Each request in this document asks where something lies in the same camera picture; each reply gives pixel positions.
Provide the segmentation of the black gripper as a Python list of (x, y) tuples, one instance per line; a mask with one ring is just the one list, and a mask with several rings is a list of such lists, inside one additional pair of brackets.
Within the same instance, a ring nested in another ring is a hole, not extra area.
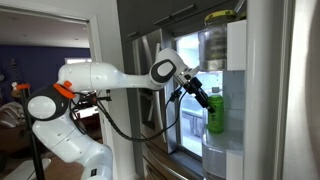
[(206, 108), (210, 113), (214, 113), (214, 108), (208, 103), (208, 95), (206, 92), (201, 88), (202, 83), (198, 80), (197, 77), (193, 77), (190, 81), (188, 81), (183, 88), (189, 93), (194, 94), (195, 99), (198, 103), (203, 107)]

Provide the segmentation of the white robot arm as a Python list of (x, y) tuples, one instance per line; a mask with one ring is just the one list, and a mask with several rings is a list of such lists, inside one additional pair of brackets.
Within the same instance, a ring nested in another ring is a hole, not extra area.
[(106, 62), (66, 64), (58, 72), (58, 81), (30, 95), (27, 113), (35, 119), (32, 131), (56, 156), (66, 163), (84, 167), (81, 180), (112, 180), (113, 153), (109, 146), (90, 138), (75, 122), (77, 110), (98, 105), (94, 91), (121, 88), (162, 89), (175, 80), (199, 104), (213, 112), (201, 82), (198, 68), (188, 67), (177, 52), (165, 48), (158, 52), (146, 75), (128, 75)]

